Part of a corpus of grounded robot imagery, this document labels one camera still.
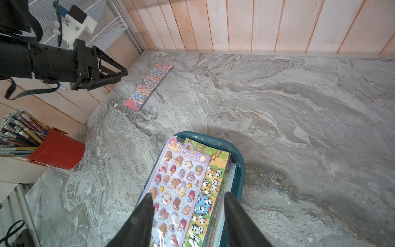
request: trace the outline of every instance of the cartoon character sticker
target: cartoon character sticker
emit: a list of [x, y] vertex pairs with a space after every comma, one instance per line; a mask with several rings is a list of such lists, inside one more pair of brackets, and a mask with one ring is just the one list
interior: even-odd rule
[[186, 205], [185, 207], [184, 207], [184, 209], [182, 210], [182, 214], [183, 215], [189, 215], [189, 212], [191, 211], [191, 207], [190, 206], [188, 206], [188, 205]]
[[182, 220], [180, 221], [180, 224], [178, 225], [177, 230], [178, 230], [179, 232], [182, 232], [183, 230], [185, 230], [185, 228], [186, 228], [186, 220], [182, 219]]
[[194, 200], [195, 200], [195, 192], [191, 191], [191, 192], [189, 192], [189, 195], [188, 195], [188, 202], [191, 203]]
[[188, 160], [187, 162], [185, 162], [185, 165], [184, 165], [187, 169], [191, 169], [192, 167], [193, 167], [193, 164], [192, 164], [192, 161], [190, 161], [190, 160]]
[[173, 244], [174, 247], [179, 247], [178, 246], [178, 241], [177, 241], [177, 236], [175, 234], [170, 236], [170, 242]]
[[175, 169], [176, 169], [175, 165], [172, 165], [171, 168], [170, 168], [170, 171], [169, 171], [170, 172], [170, 176], [175, 173]]
[[178, 194], [181, 197], [184, 197], [184, 196], [186, 196], [186, 190], [187, 190], [186, 182], [182, 181], [180, 187], [178, 187]]
[[185, 177], [185, 170], [182, 169], [179, 173], [178, 176], [180, 176], [180, 178], [184, 178]]
[[174, 224], [178, 223], [178, 214], [177, 214], [177, 213], [173, 213], [173, 214], [170, 216], [170, 219], [171, 219], [171, 221], [172, 221]]
[[206, 159], [206, 156], [203, 155], [203, 156], [200, 156], [199, 160], [200, 160], [200, 162], [204, 163], [204, 162], [206, 162], [207, 159]]
[[167, 163], [163, 162], [163, 164], [159, 168], [159, 172], [164, 172], [165, 174], [167, 173]]
[[169, 180], [170, 180], [170, 176], [166, 175], [165, 178], [163, 178], [163, 182], [162, 183], [166, 185], [169, 182]]
[[166, 220], [167, 218], [169, 218], [169, 213], [166, 211], [165, 208], [162, 208], [159, 211], [158, 218], [160, 218], [161, 220]]
[[166, 224], [163, 223], [163, 224], [160, 226], [159, 230], [161, 231], [162, 236], [165, 237], [166, 232], [167, 232], [167, 226], [166, 226]]
[[181, 183], [181, 180], [179, 180], [178, 178], [174, 178], [172, 181], [171, 181], [171, 187], [173, 188], [173, 189], [175, 189], [176, 187], [177, 187], [177, 185], [179, 185]]
[[169, 191], [166, 191], [165, 194], [162, 196], [162, 204], [167, 206], [171, 202], [171, 194]]
[[159, 210], [159, 203], [154, 204], [154, 214], [156, 214]]
[[158, 185], [159, 183], [160, 183], [160, 181], [162, 180], [162, 175], [160, 175], [160, 174], [157, 174], [156, 175], [156, 177], [155, 177], [155, 185]]
[[190, 172], [188, 176], [186, 177], [189, 181], [194, 181], [195, 180], [195, 175], [193, 172]]
[[181, 203], [181, 199], [180, 198], [177, 197], [176, 199], [174, 199], [173, 208], [175, 210], [179, 210], [180, 209], [180, 203]]
[[158, 194], [158, 189], [157, 189], [156, 187], [154, 187], [154, 188], [152, 188], [149, 192], [150, 192], [151, 195], [152, 195], [152, 199], [155, 199], [155, 198], [156, 198], [156, 195]]
[[181, 156], [178, 156], [177, 158], [174, 159], [174, 163], [176, 163], [179, 167], [181, 167], [183, 161], [184, 158]]
[[173, 155], [171, 154], [171, 151], [167, 151], [165, 155], [165, 160], [169, 162], [172, 157]]
[[177, 152], [178, 149], [180, 148], [180, 144], [179, 144], [179, 143], [176, 144], [174, 138], [172, 138], [172, 139], [170, 140], [170, 142], [169, 142], [169, 144], [168, 144], [167, 146], [168, 146], [168, 148], [170, 148], [170, 150], [172, 150], [172, 151], [174, 151], [174, 152]]
[[201, 165], [195, 167], [195, 173], [196, 175], [200, 176], [203, 173], [203, 167]]

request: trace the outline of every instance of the gray marble surface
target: gray marble surface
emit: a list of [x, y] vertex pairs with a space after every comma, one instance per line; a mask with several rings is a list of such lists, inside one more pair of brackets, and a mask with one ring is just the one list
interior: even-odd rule
[[[136, 113], [157, 62], [174, 67]], [[240, 150], [241, 203], [274, 246], [393, 246], [394, 79], [393, 60], [143, 53], [77, 134], [81, 162], [27, 194], [42, 246], [105, 246], [184, 130]]]

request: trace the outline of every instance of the plastic packaging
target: plastic packaging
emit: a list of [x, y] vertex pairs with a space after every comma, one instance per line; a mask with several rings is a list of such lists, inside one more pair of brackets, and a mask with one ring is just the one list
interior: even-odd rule
[[154, 200], [156, 247], [182, 246], [210, 160], [192, 144], [182, 143], [175, 136], [167, 140], [143, 193], [151, 193]]

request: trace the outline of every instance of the sticker sheet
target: sticker sheet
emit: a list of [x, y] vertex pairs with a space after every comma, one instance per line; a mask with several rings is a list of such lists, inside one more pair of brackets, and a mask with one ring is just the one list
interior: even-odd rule
[[208, 231], [213, 207], [217, 201], [230, 157], [228, 152], [208, 147], [188, 138], [184, 144], [187, 145], [187, 143], [193, 144], [195, 150], [211, 157], [183, 243], [185, 247], [201, 247]]
[[155, 68], [146, 76], [124, 105], [138, 111], [172, 67], [172, 65], [156, 64]]
[[182, 246], [209, 160], [192, 144], [183, 145], [175, 136], [167, 140], [143, 193], [154, 200], [156, 247]]

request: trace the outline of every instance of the wooden wall panel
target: wooden wall panel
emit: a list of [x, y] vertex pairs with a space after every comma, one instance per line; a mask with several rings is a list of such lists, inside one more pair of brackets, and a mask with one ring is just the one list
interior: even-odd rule
[[285, 0], [255, 0], [252, 51], [274, 52]]
[[144, 23], [145, 28], [149, 36], [151, 37], [152, 42], [155, 45], [156, 49], [164, 50], [165, 46], [162, 43], [162, 39], [159, 36], [159, 33], [155, 27], [154, 21], [151, 18], [151, 14], [148, 11], [147, 5], [145, 4], [144, 0], [133, 0], [134, 6], [139, 13], [141, 20]]
[[122, 12], [124, 12], [128, 22], [132, 26], [132, 31], [137, 35], [137, 38], [140, 40], [141, 44], [143, 45], [144, 49], [149, 49], [147, 43], [145, 42], [143, 36], [141, 35], [139, 29], [137, 28], [137, 25], [135, 24], [132, 16], [130, 15], [128, 9], [126, 8], [124, 2], [122, 0], [117, 0], [119, 6], [121, 7]]
[[228, 14], [226, 0], [206, 1], [214, 51], [228, 51]]
[[99, 87], [98, 89], [93, 90], [86, 90], [90, 95], [92, 95], [98, 102], [102, 102], [110, 91], [107, 90], [105, 87]]
[[151, 37], [148, 34], [147, 29], [144, 26], [143, 21], [140, 18], [139, 13], [137, 12], [132, 0], [120, 0], [125, 4], [126, 9], [128, 10], [130, 16], [132, 17], [134, 23], [136, 24], [136, 28], [139, 31], [139, 34], [142, 36], [143, 40], [147, 44], [148, 49], [155, 50], [155, 45], [151, 40]]
[[230, 51], [251, 51], [254, 0], [227, 0]]
[[119, 38], [107, 48], [106, 52], [109, 52], [111, 54], [110, 57], [126, 69], [129, 69], [140, 56], [138, 50], [126, 33], [119, 36]]
[[308, 52], [337, 53], [363, 0], [325, 1], [308, 46]]
[[173, 9], [174, 17], [185, 49], [188, 51], [196, 51], [198, 47], [196, 45], [195, 34], [185, 0], [170, 0], [170, 4]]
[[5, 115], [7, 115], [8, 113], [12, 112], [13, 110], [15, 110], [15, 109], [0, 103], [0, 121], [3, 120]]
[[[42, 83], [40, 80], [27, 79], [27, 78], [14, 78], [15, 83], [23, 90], [39, 89], [39, 88], [50, 88], [49, 85]], [[35, 96], [56, 109], [64, 112], [73, 119], [80, 123], [85, 123], [88, 120], [90, 114], [82, 110], [80, 107], [66, 99], [59, 92], [52, 92], [48, 94], [35, 94]]]
[[177, 50], [185, 50], [184, 43], [182, 42], [180, 31], [178, 30], [177, 22], [175, 21], [173, 10], [169, 0], [158, 0], [160, 8], [162, 9], [163, 16], [165, 17], [166, 24], [174, 41]]
[[[56, 84], [47, 84], [47, 85], [52, 88], [57, 87]], [[92, 95], [90, 95], [87, 90], [84, 89], [79, 89], [79, 90], [58, 89], [56, 92], [58, 92], [63, 97], [74, 103], [76, 106], [81, 108], [89, 115], [91, 115], [96, 110], [96, 108], [100, 105], [100, 102], [96, 100]]]
[[395, 33], [380, 54], [395, 55]]
[[[0, 81], [0, 92], [3, 92], [2, 95], [10, 85], [11, 82], [9, 81]], [[13, 95], [23, 91], [22, 88], [17, 87]], [[24, 96], [16, 100], [6, 100], [4, 97], [0, 97], [0, 102], [13, 109], [24, 108], [43, 123], [64, 130], [71, 136], [82, 126], [77, 120], [33, 95]]]
[[276, 51], [306, 52], [323, 0], [286, 0]]
[[199, 51], [212, 51], [209, 16], [205, 0], [186, 0], [189, 17], [195, 35], [196, 46]]
[[339, 53], [378, 54], [395, 32], [395, 1], [365, 0]]
[[176, 48], [173, 42], [173, 38], [171, 37], [169, 28], [167, 27], [167, 23], [159, 6], [158, 0], [145, 0], [145, 3], [148, 7], [149, 13], [151, 14], [152, 20], [154, 21], [156, 30], [158, 31], [159, 36], [162, 39], [162, 43], [165, 46], [165, 49], [175, 50]]

